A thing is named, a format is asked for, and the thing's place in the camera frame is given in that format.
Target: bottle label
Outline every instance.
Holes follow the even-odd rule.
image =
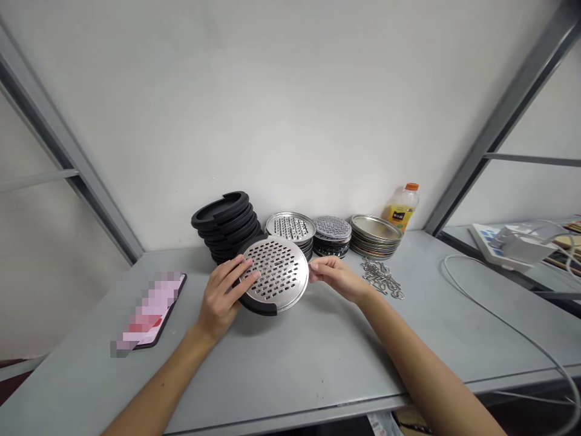
[[[414,209],[405,205],[390,205],[383,214],[383,218],[401,231],[405,231],[413,212]]]

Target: power strip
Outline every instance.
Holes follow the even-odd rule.
[[[534,266],[505,256],[502,250],[495,246],[496,236],[501,229],[482,224],[472,224],[468,227],[468,230],[488,262],[500,265],[509,271],[519,271],[520,273],[525,273]]]

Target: hand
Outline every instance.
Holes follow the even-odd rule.
[[[226,334],[241,308],[238,299],[260,277],[253,272],[241,284],[228,289],[252,265],[252,259],[244,260],[240,254],[236,258],[222,263],[212,272],[204,291],[200,315],[194,328],[204,334],[213,344]]]
[[[310,263],[309,283],[324,281],[350,302],[359,304],[373,288],[337,256],[319,257]]]

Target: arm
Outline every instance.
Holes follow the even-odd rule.
[[[192,377],[234,321],[241,307],[238,299],[259,277],[255,273],[228,292],[251,264],[240,255],[214,270],[196,324],[102,436],[163,434]]]
[[[436,434],[505,435],[496,420],[375,289],[338,257],[315,259],[310,282],[322,280],[355,303],[387,350],[414,404]]]

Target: metal shelf frame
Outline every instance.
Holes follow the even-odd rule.
[[[0,22],[0,91],[57,167],[57,172],[0,183],[0,192],[65,179],[133,265],[143,247],[123,218],[42,84]]]
[[[478,177],[493,160],[544,165],[581,167],[581,159],[500,154],[497,150],[508,137],[530,103],[581,36],[581,4],[565,0],[528,54],[496,108],[482,127],[447,189],[440,197],[424,227],[437,237],[466,197]]]

